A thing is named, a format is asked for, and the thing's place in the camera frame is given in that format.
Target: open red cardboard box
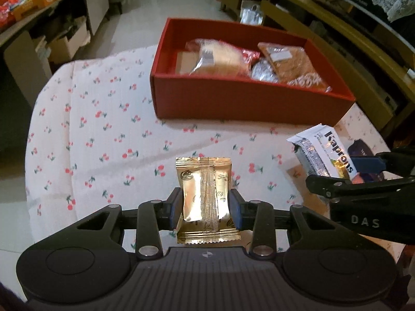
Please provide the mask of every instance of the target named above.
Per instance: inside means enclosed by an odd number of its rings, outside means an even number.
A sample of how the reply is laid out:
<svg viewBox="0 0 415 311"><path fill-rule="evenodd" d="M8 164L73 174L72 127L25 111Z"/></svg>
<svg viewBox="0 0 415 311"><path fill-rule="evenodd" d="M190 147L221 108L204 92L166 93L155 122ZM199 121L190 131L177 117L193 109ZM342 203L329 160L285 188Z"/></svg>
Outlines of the open red cardboard box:
<svg viewBox="0 0 415 311"><path fill-rule="evenodd" d="M301 46L332 87L324 93L249 78L176 74L179 52L196 38L222 40L259 51L258 42ZM268 121L335 125L355 98L327 58L307 39L261 26L202 19L169 18L150 74L158 118Z"/></svg>

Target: floor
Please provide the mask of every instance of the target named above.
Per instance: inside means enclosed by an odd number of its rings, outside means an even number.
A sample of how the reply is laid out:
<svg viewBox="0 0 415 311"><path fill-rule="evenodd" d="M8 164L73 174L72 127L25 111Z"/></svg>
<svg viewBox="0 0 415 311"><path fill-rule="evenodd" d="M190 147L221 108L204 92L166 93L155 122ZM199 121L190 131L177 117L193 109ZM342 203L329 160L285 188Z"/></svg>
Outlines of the floor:
<svg viewBox="0 0 415 311"><path fill-rule="evenodd" d="M123 14L111 10L91 43L76 59L108 55L158 43L168 17L230 20L215 0L126 0ZM25 299L15 268L20 254L33 243L24 185L24 152L11 151L0 158L0 281Z"/></svg>

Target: brown snack packet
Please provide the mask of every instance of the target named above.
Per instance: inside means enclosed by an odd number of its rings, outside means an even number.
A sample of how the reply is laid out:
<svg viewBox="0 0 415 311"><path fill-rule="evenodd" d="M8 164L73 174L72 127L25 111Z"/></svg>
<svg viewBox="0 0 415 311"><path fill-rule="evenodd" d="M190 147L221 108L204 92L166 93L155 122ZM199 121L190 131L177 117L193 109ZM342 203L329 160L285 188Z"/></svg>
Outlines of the brown snack packet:
<svg viewBox="0 0 415 311"><path fill-rule="evenodd" d="M240 240L228 208L232 163L229 158L176 158L183 188L178 243Z"/></svg>
<svg viewBox="0 0 415 311"><path fill-rule="evenodd" d="M258 48L271 64L279 83L331 91L331 87L314 69L304 48L264 42L258 43Z"/></svg>

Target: silver screw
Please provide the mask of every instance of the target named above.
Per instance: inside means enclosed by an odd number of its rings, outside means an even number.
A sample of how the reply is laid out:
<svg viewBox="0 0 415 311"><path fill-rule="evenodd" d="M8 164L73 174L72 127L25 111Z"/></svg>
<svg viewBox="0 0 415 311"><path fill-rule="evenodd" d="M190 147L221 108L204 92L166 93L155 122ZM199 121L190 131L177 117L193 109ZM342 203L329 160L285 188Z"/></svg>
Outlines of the silver screw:
<svg viewBox="0 0 415 311"><path fill-rule="evenodd" d="M154 256L158 253L158 248L154 245L145 245L138 249L138 252L143 256Z"/></svg>
<svg viewBox="0 0 415 311"><path fill-rule="evenodd" d="M267 245L257 245L252 251L258 256L269 256L274 252L274 250Z"/></svg>

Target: cherry print tablecloth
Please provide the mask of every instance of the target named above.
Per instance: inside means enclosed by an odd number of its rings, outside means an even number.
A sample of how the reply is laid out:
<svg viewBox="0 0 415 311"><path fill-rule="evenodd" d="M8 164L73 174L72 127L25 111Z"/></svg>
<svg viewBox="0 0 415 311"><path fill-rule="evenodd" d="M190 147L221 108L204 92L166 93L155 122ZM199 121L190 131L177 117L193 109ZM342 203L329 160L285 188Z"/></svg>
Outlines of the cherry print tablecloth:
<svg viewBox="0 0 415 311"><path fill-rule="evenodd" d="M305 187L304 170L286 141L306 128L288 124L159 120L154 114L149 74L156 46L102 60L62 66L39 94L26 149L26 191L30 224L38 241L109 203L134 209L166 199L178 186L175 158L224 156L232 159L232 186L246 200L276 209L304 203L321 214L326 206ZM352 106L336 126L350 146L363 139L374 152L388 148ZM250 232L234 244L246 246ZM132 251L135 231L124 247ZM163 248L177 245L161 232ZM288 247L277 231L279 250ZM397 258L402 246L380 243Z"/></svg>

